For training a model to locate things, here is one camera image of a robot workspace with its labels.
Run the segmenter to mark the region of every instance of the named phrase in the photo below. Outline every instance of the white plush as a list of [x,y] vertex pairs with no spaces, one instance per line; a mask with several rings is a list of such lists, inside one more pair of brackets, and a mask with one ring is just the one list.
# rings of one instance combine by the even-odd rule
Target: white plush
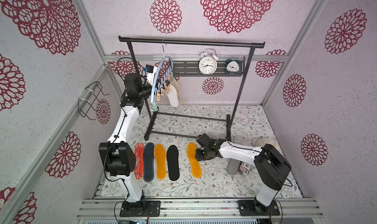
[[277,151],[279,151],[279,153],[282,154],[282,151],[281,151],[280,146],[277,143],[277,141],[274,141],[274,140],[272,140],[270,138],[262,138],[262,139],[255,138],[255,139],[252,139],[252,145],[254,147],[263,147],[265,144],[270,144],[270,145],[274,146],[275,149]]

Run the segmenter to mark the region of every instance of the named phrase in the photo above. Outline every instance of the black insole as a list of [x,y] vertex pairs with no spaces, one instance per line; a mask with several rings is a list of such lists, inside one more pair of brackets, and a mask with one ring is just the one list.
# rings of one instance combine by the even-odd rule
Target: black insole
[[146,182],[151,182],[155,177],[155,172],[153,170],[153,161],[155,160],[155,155],[153,154],[155,150],[155,145],[151,142],[147,143],[144,147],[143,152],[143,162],[144,162],[144,180]]
[[169,171],[169,178],[172,181],[176,181],[179,178],[179,166],[178,166],[178,149],[177,146],[171,145],[166,153],[167,168]]

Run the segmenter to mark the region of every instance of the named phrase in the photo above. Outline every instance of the clock face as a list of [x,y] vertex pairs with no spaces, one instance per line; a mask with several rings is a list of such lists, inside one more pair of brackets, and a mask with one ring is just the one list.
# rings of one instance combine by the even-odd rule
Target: clock face
[[239,65],[237,61],[231,61],[227,65],[227,70],[229,72],[238,72],[239,71]]
[[217,62],[212,57],[203,57],[199,62],[199,70],[202,74],[213,74],[214,71],[216,71],[216,68]]

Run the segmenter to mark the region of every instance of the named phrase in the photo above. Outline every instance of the robotic arm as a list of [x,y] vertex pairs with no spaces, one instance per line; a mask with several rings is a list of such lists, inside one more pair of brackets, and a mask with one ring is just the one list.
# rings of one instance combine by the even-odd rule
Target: robotic arm
[[254,165],[263,181],[254,199],[255,211],[263,215],[264,212],[272,209],[271,202],[291,171],[291,165],[274,146],[266,144],[263,147],[248,147],[223,139],[214,140],[206,134],[201,135],[196,141],[200,145],[200,149],[196,149],[195,154],[198,161],[219,157],[233,158]]
[[[154,70],[149,68],[147,81],[153,80]],[[107,142],[101,143],[99,152],[104,171],[110,173],[111,181],[119,182],[127,196],[122,204],[121,217],[144,217],[159,215],[158,201],[146,201],[143,190],[136,181],[134,174],[136,157],[128,142],[132,129],[143,107],[144,99],[150,95],[150,84],[140,85],[139,75],[127,74],[124,78],[125,91],[121,100],[121,114],[114,132]],[[263,147],[248,147],[233,144],[223,139],[211,139],[206,134],[197,140],[200,149],[196,150],[198,161],[211,160],[215,157],[233,158],[254,165],[263,181],[262,187],[253,201],[257,215],[266,215],[267,210],[276,205],[272,203],[278,191],[282,188],[291,166],[287,160],[270,144]]]

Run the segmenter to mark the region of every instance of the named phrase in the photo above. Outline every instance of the orange insole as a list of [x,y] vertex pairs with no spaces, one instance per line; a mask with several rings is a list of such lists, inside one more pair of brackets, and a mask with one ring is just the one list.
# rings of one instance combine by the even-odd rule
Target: orange insole
[[155,160],[157,164],[157,178],[162,180],[166,177],[166,151],[162,144],[155,146]]
[[199,162],[195,158],[196,149],[197,147],[195,143],[191,142],[187,146],[186,154],[187,154],[188,160],[190,161],[192,176],[195,178],[199,178],[202,176],[202,169],[200,168]]
[[139,180],[143,176],[143,172],[144,172],[143,152],[144,152],[144,144],[137,143],[135,147],[136,167],[134,170],[135,177],[137,180]]

